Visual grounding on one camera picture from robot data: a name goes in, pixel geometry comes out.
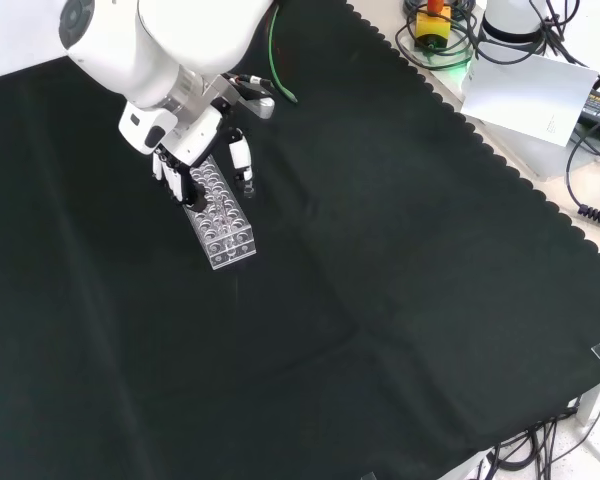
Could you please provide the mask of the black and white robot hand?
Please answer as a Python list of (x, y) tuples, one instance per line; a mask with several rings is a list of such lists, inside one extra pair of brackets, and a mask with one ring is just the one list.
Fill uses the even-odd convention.
[(140, 109), (128, 102), (119, 122), (124, 139), (139, 153), (152, 158), (156, 180), (164, 183), (174, 200), (194, 211), (207, 206), (206, 189), (193, 178), (215, 146), (229, 146), (238, 180), (243, 187), (253, 181), (251, 151), (243, 132), (226, 124), (232, 105), (220, 97), (182, 131), (176, 128), (177, 116), (164, 109)]

